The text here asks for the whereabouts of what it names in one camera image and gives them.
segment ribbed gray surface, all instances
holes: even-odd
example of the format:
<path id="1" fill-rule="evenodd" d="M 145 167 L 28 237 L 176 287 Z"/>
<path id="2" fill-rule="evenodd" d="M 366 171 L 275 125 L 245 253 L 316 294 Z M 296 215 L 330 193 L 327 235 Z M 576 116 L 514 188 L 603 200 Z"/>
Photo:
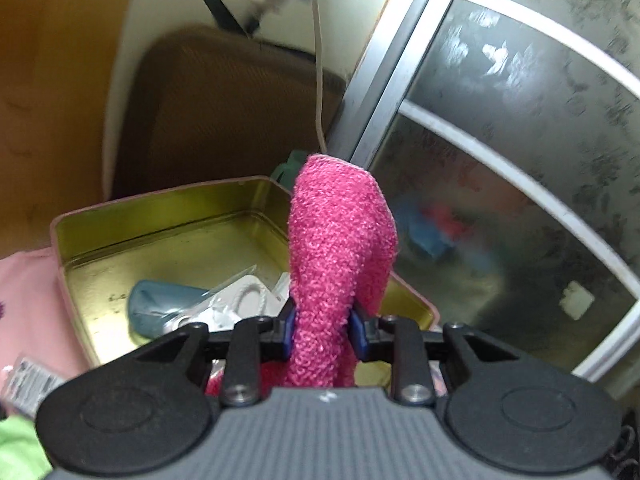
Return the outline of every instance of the ribbed gray surface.
<path id="1" fill-rule="evenodd" d="M 54 472 L 49 480 L 84 477 Z M 276 389 L 228 411 L 201 446 L 135 480 L 501 480 L 520 477 L 469 457 L 432 412 L 390 402 L 383 390 Z M 599 468 L 562 477 L 603 480 Z"/>

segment pink cloth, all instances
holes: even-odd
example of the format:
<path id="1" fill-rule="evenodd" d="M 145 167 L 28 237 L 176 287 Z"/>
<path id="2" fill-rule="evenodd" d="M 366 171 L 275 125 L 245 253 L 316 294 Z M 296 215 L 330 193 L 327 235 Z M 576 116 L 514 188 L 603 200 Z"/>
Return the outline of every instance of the pink cloth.
<path id="1" fill-rule="evenodd" d="M 0 260 L 0 390 L 21 354 L 69 379 L 88 370 L 51 248 Z"/>
<path id="2" fill-rule="evenodd" d="M 398 236 L 386 201 L 367 171 L 324 155 L 308 159 L 289 215 L 290 294 L 296 301 L 292 355 L 262 369 L 272 386 L 353 386 L 356 357 L 346 325 L 354 298 L 380 309 Z M 220 380 L 207 392 L 214 394 Z"/>

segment green object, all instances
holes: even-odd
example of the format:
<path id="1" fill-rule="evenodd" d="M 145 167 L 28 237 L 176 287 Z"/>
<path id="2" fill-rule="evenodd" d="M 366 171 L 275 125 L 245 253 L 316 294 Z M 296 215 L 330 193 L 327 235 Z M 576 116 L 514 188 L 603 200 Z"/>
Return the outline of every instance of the green object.
<path id="1" fill-rule="evenodd" d="M 298 173 L 300 173 L 300 170 L 302 169 L 302 166 L 304 166 L 308 156 L 308 152 L 293 150 L 289 154 L 287 161 L 273 170 L 271 178 L 283 188 L 292 191 L 296 177 L 298 176 Z"/>
<path id="2" fill-rule="evenodd" d="M 0 478 L 40 480 L 50 472 L 33 423 L 18 415 L 0 422 Z"/>

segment wooden surface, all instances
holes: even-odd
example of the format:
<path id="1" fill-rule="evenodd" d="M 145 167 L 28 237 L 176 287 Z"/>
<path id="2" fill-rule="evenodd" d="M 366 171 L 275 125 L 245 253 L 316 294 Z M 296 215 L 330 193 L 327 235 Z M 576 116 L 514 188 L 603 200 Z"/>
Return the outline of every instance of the wooden surface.
<path id="1" fill-rule="evenodd" d="M 0 257 L 99 202 L 104 107 L 129 0 L 0 0 Z"/>

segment barcode label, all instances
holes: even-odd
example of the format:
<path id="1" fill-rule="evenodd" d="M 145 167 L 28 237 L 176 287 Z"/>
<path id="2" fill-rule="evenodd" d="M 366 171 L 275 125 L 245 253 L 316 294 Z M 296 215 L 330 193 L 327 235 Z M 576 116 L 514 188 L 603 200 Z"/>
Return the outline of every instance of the barcode label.
<path id="1" fill-rule="evenodd" d="M 21 357 L 9 376 L 2 397 L 16 410 L 35 418 L 44 398 L 65 380 L 41 364 Z"/>

